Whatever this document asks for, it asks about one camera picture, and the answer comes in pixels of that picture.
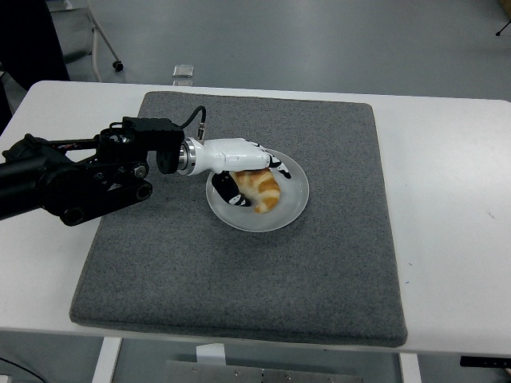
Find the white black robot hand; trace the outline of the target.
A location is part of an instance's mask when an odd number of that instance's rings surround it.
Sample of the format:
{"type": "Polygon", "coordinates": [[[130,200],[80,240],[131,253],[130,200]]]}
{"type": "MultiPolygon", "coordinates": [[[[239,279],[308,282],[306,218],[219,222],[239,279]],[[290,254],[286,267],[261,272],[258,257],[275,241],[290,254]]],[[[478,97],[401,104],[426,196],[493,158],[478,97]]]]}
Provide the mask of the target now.
{"type": "Polygon", "coordinates": [[[263,146],[243,138],[206,140],[204,143],[188,139],[186,143],[190,173],[213,172],[212,186],[222,200],[232,206],[252,205],[252,200],[236,183],[235,173],[249,176],[252,182],[255,176],[275,168],[286,179],[291,178],[291,173],[280,159],[263,146]]]}

